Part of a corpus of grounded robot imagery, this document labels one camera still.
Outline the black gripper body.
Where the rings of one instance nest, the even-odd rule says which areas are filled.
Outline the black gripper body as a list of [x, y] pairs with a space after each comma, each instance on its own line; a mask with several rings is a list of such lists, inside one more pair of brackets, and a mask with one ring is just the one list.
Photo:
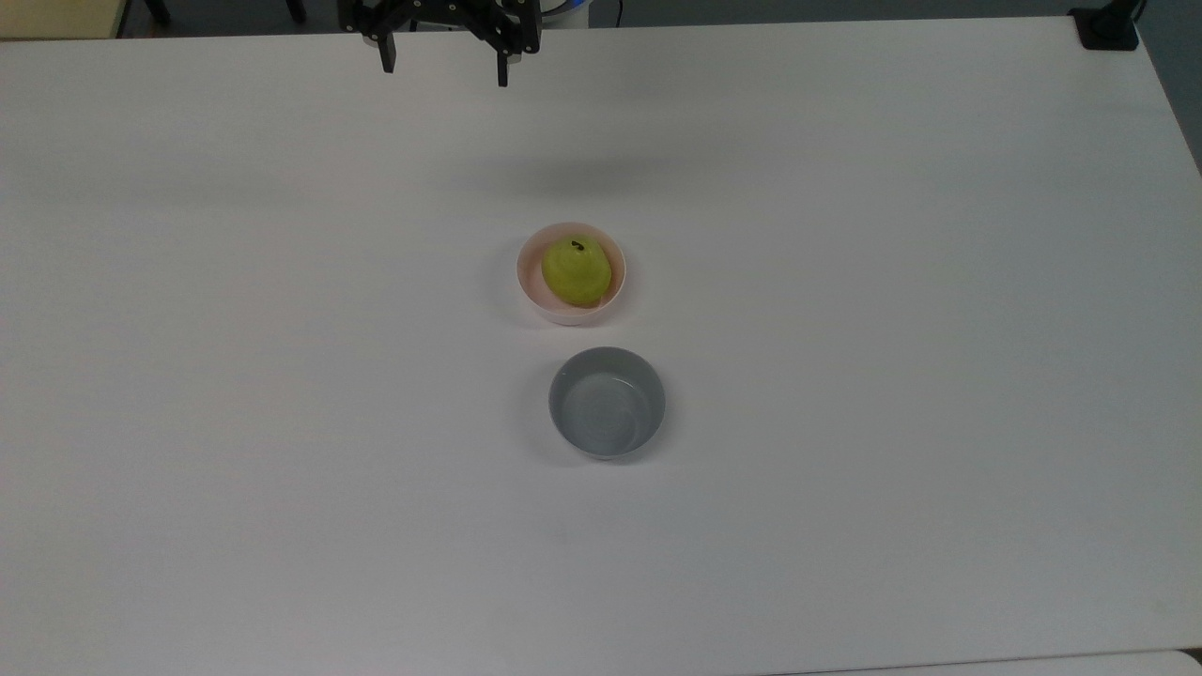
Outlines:
[[382, 53], [411, 23], [460, 26], [501, 55], [537, 53], [545, 30], [537, 1], [339, 1], [337, 14], [340, 29]]

